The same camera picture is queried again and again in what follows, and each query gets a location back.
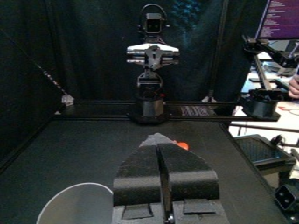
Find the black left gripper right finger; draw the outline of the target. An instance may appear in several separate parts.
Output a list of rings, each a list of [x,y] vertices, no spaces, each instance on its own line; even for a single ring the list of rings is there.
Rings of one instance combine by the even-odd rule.
[[[219,179],[206,160],[160,133],[155,134],[155,142],[168,171],[172,200],[216,200]]]

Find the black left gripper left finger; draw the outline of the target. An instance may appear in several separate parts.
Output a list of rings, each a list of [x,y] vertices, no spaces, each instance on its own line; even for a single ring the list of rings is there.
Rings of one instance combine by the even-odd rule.
[[[122,162],[114,179],[116,206],[160,201],[160,172],[156,156],[156,135],[150,135]]]

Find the person's bare hand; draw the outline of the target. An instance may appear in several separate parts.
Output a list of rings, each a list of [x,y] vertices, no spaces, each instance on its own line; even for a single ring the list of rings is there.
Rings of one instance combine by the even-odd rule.
[[[292,79],[288,81],[288,96],[299,99],[299,75],[295,74]]]

